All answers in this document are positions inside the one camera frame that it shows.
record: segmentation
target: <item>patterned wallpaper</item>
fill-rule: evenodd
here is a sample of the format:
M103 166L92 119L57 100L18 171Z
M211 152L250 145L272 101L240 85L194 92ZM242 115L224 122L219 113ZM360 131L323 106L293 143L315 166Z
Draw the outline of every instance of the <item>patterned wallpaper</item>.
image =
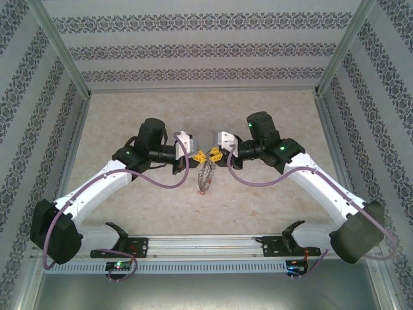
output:
M412 16L408 1L378 1L324 94L357 194L385 206L399 242L387 265L403 309L413 308Z
M314 87L359 3L44 1L92 90Z
M83 106L24 0L0 4L0 309L30 254L35 203L54 199Z

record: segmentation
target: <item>enclosure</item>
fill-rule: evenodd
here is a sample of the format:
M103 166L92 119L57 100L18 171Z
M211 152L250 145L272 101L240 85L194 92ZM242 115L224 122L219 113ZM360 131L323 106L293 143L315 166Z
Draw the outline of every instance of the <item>enclosure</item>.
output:
M413 308L412 6L2 0L0 308ZM331 224L329 213L291 179L246 187L226 167L201 195L199 165L179 189L138 178L87 216L148 238L130 279L110 283L105 264L117 260L90 253L43 270L29 239L36 203L89 180L147 118L165 122L167 145L183 130L207 153L220 131L250 139L246 119L259 111L346 190L384 206L393 259L351 265L330 250L292 280L285 266L302 257L266 257L256 238L298 220ZM279 176L258 160L236 174ZM174 184L183 173L145 175ZM390 252L388 238L371 250Z

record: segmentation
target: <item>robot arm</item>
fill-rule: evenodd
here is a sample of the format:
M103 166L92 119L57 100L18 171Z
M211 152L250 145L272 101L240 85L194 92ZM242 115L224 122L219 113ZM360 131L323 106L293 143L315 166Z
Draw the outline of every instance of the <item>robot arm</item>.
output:
M299 170L291 174L290 178L311 194L334 221L332 225L304 221L293 223L283 231L283 243L290 251L295 247L333 248L344 261L353 264L384 238L383 233L350 205L348 199L383 225L384 208L379 203L366 203L344 189L324 172L296 141L290 138L281 139L271 116L266 112L255 113L249 116L247 121L252 140L242 141L238 136L227 132L218 134L217 144L224 156L217 164L226 166L230 151L235 147L232 158L234 169L242 169L245 160L258 158L274 167L280 174L297 167L309 168L312 171Z
M181 132L177 138L183 143L190 157L197 153L197 143L191 135ZM92 227L83 225L83 221L101 202L136 178L128 172L113 173L114 170L127 169L143 173L150 168L152 162L171 164L174 174L186 168L180 144L161 145L162 139L165 142L167 140L165 124L158 119L147 119L141 125L138 136L133 138L134 145L125 145L119 149L112 156L112 160L82 186L53 203L47 200L37 203L30 239L43 249L47 231L56 213L77 195L56 222L49 241L48 255L57 264L63 264L78 252L100 248L125 252L128 235L120 227L113 223ZM190 168L197 164L190 160Z

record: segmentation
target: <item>beige floor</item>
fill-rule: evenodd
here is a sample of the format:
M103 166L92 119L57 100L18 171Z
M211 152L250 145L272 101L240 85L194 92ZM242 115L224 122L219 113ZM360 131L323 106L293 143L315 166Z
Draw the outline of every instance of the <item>beige floor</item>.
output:
M94 94L69 190L94 175L137 134L146 118L166 123L168 144L173 143L174 132L184 130L206 151L220 130L249 139L246 117L260 110L272 115L281 137L294 138L335 177L310 91ZM238 174L256 182L279 176L259 160L246 162ZM146 175L167 184L183 176L173 176L171 167ZM85 223L111 221L130 234L256 234L280 233L296 220L330 222L327 212L290 180L266 188L246 187L220 168L204 196L198 193L197 169L174 190L160 189L138 178L104 201Z

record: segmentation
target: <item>marble surface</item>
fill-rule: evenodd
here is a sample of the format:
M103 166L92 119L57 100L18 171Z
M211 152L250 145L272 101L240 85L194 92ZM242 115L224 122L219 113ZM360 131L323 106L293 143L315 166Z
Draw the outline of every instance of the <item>marble surface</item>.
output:
M184 130L207 151L220 130L250 139L246 118L260 110L273 117L281 137L298 141L336 177L309 90L94 94L68 190L103 167L129 137L137 134L146 118L166 123L168 144L173 143L174 132ZM198 169L192 169L185 184L172 190L138 178L92 211L85 224L114 222L129 234L257 234L280 233L296 220L332 222L327 212L291 180L253 188L238 183L226 168L218 168L210 190L202 196L197 188ZM259 160L245 162L244 170L237 173L254 182L279 176ZM173 176L171 166L145 174L165 184L175 184L183 176Z

